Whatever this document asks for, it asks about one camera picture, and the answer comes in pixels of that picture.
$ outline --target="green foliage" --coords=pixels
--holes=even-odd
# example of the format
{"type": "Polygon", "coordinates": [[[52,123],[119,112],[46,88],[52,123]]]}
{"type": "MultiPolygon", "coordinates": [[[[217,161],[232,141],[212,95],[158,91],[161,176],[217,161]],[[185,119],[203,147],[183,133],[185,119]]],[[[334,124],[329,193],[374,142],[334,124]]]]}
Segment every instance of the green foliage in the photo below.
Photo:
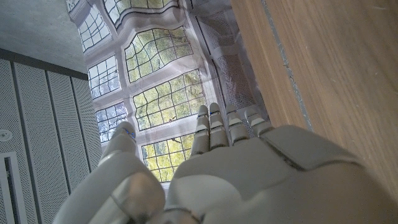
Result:
{"type": "Polygon", "coordinates": [[[159,55],[165,65],[177,59],[173,48],[166,49],[159,53],[159,55]]]}
{"type": "Polygon", "coordinates": [[[163,38],[155,40],[155,42],[156,42],[158,51],[173,47],[173,42],[170,37],[163,37],[163,38]]]}
{"type": "Polygon", "coordinates": [[[160,172],[159,170],[152,170],[152,173],[155,175],[156,179],[161,182],[162,179],[160,179],[160,172]]]}
{"type": "Polygon", "coordinates": [[[160,37],[168,37],[169,31],[165,30],[165,29],[153,29],[154,31],[154,35],[155,35],[155,39],[158,39],[160,37]]]}
{"type": "Polygon", "coordinates": [[[146,129],[146,128],[150,128],[150,123],[149,123],[149,120],[148,120],[148,117],[143,117],[143,118],[138,118],[137,119],[137,122],[138,122],[138,127],[139,127],[139,129],[146,129]]]}
{"type": "Polygon", "coordinates": [[[185,36],[184,29],[182,27],[179,27],[175,30],[170,30],[170,35],[172,37],[184,37],[185,36]]]}
{"type": "Polygon", "coordinates": [[[147,105],[137,108],[136,117],[141,118],[141,117],[147,115],[146,111],[147,111],[147,105]]]}
{"type": "Polygon", "coordinates": [[[156,90],[159,93],[159,97],[165,96],[165,95],[171,93],[170,83],[166,82],[166,83],[160,84],[156,87],[156,90]]]}
{"type": "Polygon", "coordinates": [[[143,8],[148,8],[147,1],[146,0],[130,0],[131,5],[133,7],[143,7],[143,8]]]}
{"type": "Polygon", "coordinates": [[[145,100],[144,93],[140,93],[139,95],[135,96],[133,100],[136,107],[143,106],[147,103],[147,101],[145,100]]]}
{"type": "Polygon", "coordinates": [[[188,159],[191,156],[191,149],[184,151],[184,154],[185,154],[185,158],[188,159]]]}
{"type": "Polygon", "coordinates": [[[163,7],[163,0],[148,0],[148,8],[158,9],[163,7]]]}
{"type": "Polygon", "coordinates": [[[198,98],[200,96],[203,96],[203,90],[201,87],[201,84],[194,84],[192,86],[187,87],[187,96],[189,100],[198,98]]]}
{"type": "Polygon", "coordinates": [[[150,114],[148,117],[152,127],[163,124],[162,114],[160,112],[150,114]]]}
{"type": "Polygon", "coordinates": [[[192,143],[193,134],[188,134],[143,146],[144,163],[159,181],[171,181],[177,167],[190,157],[192,143]],[[156,158],[148,159],[155,154],[156,158]]]}
{"type": "Polygon", "coordinates": [[[186,85],[192,85],[200,83],[199,71],[194,70],[184,74],[184,80],[186,85]]]}
{"type": "Polygon", "coordinates": [[[147,52],[145,50],[141,50],[139,53],[137,53],[137,59],[138,59],[139,65],[142,65],[143,63],[148,62],[149,57],[147,55],[147,52]]]}
{"type": "Polygon", "coordinates": [[[145,46],[145,50],[148,53],[149,58],[152,58],[153,56],[155,56],[155,54],[157,54],[157,49],[156,49],[156,45],[155,45],[155,41],[151,41],[149,42],[146,46],[145,46]]]}
{"type": "Polygon", "coordinates": [[[175,54],[177,55],[177,58],[190,55],[192,54],[191,46],[189,46],[188,44],[177,46],[175,47],[175,54]]]}
{"type": "Polygon", "coordinates": [[[167,168],[172,166],[169,155],[157,156],[156,159],[159,168],[167,168]]]}
{"type": "Polygon", "coordinates": [[[206,105],[206,100],[204,97],[197,98],[189,101],[189,105],[191,106],[192,114],[197,114],[199,111],[199,107],[201,105],[206,105]]]}
{"type": "Polygon", "coordinates": [[[154,101],[148,103],[148,109],[147,109],[148,114],[158,112],[159,110],[160,110],[159,102],[157,100],[154,100],[154,101]]]}
{"type": "Polygon", "coordinates": [[[144,77],[146,75],[149,75],[152,73],[152,66],[150,62],[144,63],[143,65],[140,65],[139,71],[141,73],[141,77],[144,77]]]}
{"type": "Polygon", "coordinates": [[[126,59],[132,58],[136,54],[136,51],[134,50],[134,46],[132,44],[130,45],[130,47],[124,50],[124,52],[126,53],[126,59]]]}
{"type": "Polygon", "coordinates": [[[156,88],[150,88],[149,90],[144,92],[144,95],[148,102],[151,102],[152,100],[159,97],[156,88]]]}
{"type": "Polygon", "coordinates": [[[182,89],[182,90],[179,90],[179,91],[176,91],[176,92],[172,93],[172,98],[173,98],[173,102],[174,102],[175,105],[179,104],[179,103],[182,103],[182,102],[185,102],[187,100],[187,96],[185,94],[185,90],[182,89]]]}
{"type": "Polygon", "coordinates": [[[161,109],[169,108],[171,106],[173,106],[171,95],[163,96],[162,98],[159,99],[159,107],[161,109]]]}
{"type": "Polygon", "coordinates": [[[183,117],[191,115],[188,103],[182,103],[182,104],[176,106],[175,111],[177,112],[177,118],[183,118],[183,117]]]}
{"type": "Polygon", "coordinates": [[[144,159],[155,156],[155,147],[153,144],[143,146],[142,151],[144,152],[143,154],[145,155],[144,159]]]}
{"type": "Polygon", "coordinates": [[[146,43],[148,43],[154,39],[152,30],[140,32],[137,34],[137,36],[143,45],[146,45],[146,43]]]}
{"type": "Polygon", "coordinates": [[[116,6],[119,9],[119,12],[123,12],[126,9],[129,9],[131,7],[130,5],[130,0],[121,0],[118,3],[116,3],[116,6]]]}
{"type": "Polygon", "coordinates": [[[144,159],[144,162],[149,170],[158,169],[155,157],[150,159],[144,159]]]}
{"type": "Polygon", "coordinates": [[[139,78],[140,78],[140,76],[139,76],[139,70],[138,70],[138,68],[129,71],[129,79],[130,79],[130,82],[134,82],[134,81],[136,81],[136,80],[139,79],[139,78]]]}
{"type": "Polygon", "coordinates": [[[182,136],[181,141],[182,141],[181,143],[182,143],[182,147],[184,148],[184,150],[190,149],[193,144],[193,134],[188,134],[186,136],[182,136]]]}
{"type": "Polygon", "coordinates": [[[174,108],[169,108],[162,111],[163,119],[165,122],[170,121],[170,119],[175,118],[174,108]]]}
{"type": "Polygon", "coordinates": [[[166,141],[157,142],[154,144],[156,156],[161,156],[169,153],[166,141]]]}
{"type": "Polygon", "coordinates": [[[181,142],[180,138],[175,138],[175,141],[173,141],[172,139],[167,140],[167,144],[169,145],[169,151],[170,153],[172,152],[178,152],[178,151],[182,151],[182,145],[181,143],[178,143],[177,141],[181,142]]]}
{"type": "Polygon", "coordinates": [[[171,181],[173,178],[173,168],[161,169],[160,175],[162,176],[162,181],[171,181]]]}
{"type": "Polygon", "coordinates": [[[177,78],[173,78],[172,80],[170,80],[170,85],[172,86],[172,91],[182,89],[184,87],[183,77],[179,76],[177,78]]]}
{"type": "Polygon", "coordinates": [[[179,166],[185,160],[183,152],[171,153],[170,158],[173,166],[179,166]]]}

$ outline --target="sheer curtain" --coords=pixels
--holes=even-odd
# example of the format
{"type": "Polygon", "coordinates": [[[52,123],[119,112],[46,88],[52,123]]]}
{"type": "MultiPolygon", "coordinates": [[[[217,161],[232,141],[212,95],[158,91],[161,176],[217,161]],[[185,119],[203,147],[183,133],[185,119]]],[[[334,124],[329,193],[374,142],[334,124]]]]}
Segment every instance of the sheer curtain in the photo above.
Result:
{"type": "Polygon", "coordinates": [[[242,118],[247,108],[267,117],[228,0],[67,6],[81,36],[103,149],[115,127],[130,121],[137,156],[165,188],[190,155],[200,105],[232,103],[242,118]]]}

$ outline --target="window pane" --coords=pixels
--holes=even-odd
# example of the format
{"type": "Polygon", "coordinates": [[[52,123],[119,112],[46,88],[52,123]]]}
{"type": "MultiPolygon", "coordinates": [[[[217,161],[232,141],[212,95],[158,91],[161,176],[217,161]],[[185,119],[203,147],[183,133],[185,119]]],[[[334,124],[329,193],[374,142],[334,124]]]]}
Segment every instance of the window pane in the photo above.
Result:
{"type": "Polygon", "coordinates": [[[126,121],[126,116],[123,102],[96,112],[101,142],[111,139],[114,129],[122,121],[126,121]]]}
{"type": "Polygon", "coordinates": [[[79,32],[83,41],[83,51],[86,51],[88,47],[95,45],[109,34],[109,29],[95,6],[90,9],[90,13],[79,27],[79,32]]]}
{"type": "Polygon", "coordinates": [[[192,142],[193,134],[188,134],[142,146],[144,164],[160,182],[171,181],[177,167],[189,158],[192,142]]]}
{"type": "Polygon", "coordinates": [[[115,56],[91,67],[88,70],[88,74],[91,85],[91,96],[93,99],[119,88],[119,74],[116,68],[115,56]]]}
{"type": "Polygon", "coordinates": [[[141,131],[197,114],[197,108],[206,104],[198,70],[184,73],[150,88],[134,96],[133,99],[137,108],[136,119],[141,131]],[[191,85],[185,86],[184,77],[190,79],[191,85]],[[193,105],[195,109],[191,110],[190,105],[193,105]]]}
{"type": "Polygon", "coordinates": [[[124,51],[130,82],[161,69],[177,58],[192,54],[183,27],[139,32],[124,51]]]}
{"type": "Polygon", "coordinates": [[[117,16],[111,16],[112,22],[115,24],[124,11],[136,12],[135,8],[161,9],[170,1],[178,2],[177,0],[105,0],[105,9],[108,14],[116,11],[114,13],[117,13],[117,16]]]}

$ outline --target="robot finger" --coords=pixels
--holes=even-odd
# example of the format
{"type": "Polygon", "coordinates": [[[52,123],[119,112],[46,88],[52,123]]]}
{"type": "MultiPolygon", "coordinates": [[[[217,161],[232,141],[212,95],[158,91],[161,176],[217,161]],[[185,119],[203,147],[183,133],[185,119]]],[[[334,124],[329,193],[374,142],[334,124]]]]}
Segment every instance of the robot finger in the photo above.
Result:
{"type": "Polygon", "coordinates": [[[210,150],[210,125],[208,110],[205,105],[201,105],[198,111],[197,127],[193,138],[190,158],[210,150]]]}
{"type": "Polygon", "coordinates": [[[217,103],[210,105],[210,150],[229,146],[223,118],[217,103]]]}
{"type": "Polygon", "coordinates": [[[271,130],[273,127],[270,122],[265,121],[253,109],[248,109],[244,112],[250,127],[253,129],[255,137],[260,137],[265,132],[271,130]]]}
{"type": "Polygon", "coordinates": [[[246,127],[243,125],[242,119],[236,112],[234,105],[229,104],[226,106],[226,116],[228,119],[228,127],[229,133],[231,134],[232,145],[235,145],[239,141],[249,139],[246,127]]]}

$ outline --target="wooden panel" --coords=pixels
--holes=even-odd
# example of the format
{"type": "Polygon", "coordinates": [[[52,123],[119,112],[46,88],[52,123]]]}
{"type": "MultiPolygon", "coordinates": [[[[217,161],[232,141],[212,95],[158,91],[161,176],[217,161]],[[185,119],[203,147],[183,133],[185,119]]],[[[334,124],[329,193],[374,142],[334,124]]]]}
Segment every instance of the wooden panel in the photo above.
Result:
{"type": "MultiPolygon", "coordinates": [[[[294,94],[291,94],[293,88],[268,21],[256,19],[266,16],[264,10],[257,10],[242,0],[231,3],[272,125],[295,124],[305,128],[303,114],[294,94]]],[[[257,7],[262,9],[261,2],[257,3],[257,7]]]]}
{"type": "MultiPolygon", "coordinates": [[[[232,2],[250,59],[267,54],[280,60],[269,50],[275,40],[250,37],[254,30],[270,32],[261,1],[232,2]],[[249,47],[260,43],[261,50],[249,47]]],[[[267,5],[314,131],[363,158],[398,198],[398,3],[279,0],[267,5]]],[[[254,70],[259,82],[265,77],[258,71],[265,66],[254,70]]],[[[260,87],[269,88],[271,83],[264,83],[260,87]]],[[[274,103],[290,99],[283,94],[267,100],[267,109],[277,114],[280,106],[274,103]]]]}

